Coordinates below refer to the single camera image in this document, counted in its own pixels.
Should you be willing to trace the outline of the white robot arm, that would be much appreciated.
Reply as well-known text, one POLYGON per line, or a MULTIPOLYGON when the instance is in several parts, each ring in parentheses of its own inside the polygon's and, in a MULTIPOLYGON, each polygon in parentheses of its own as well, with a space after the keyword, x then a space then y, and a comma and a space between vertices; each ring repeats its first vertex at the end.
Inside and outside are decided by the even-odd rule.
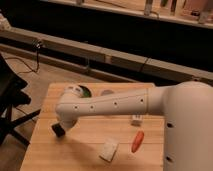
POLYGON ((163 171, 213 171, 213 86, 196 81, 94 97, 83 85, 66 87, 56 104, 58 137, 80 117, 162 115, 163 171))

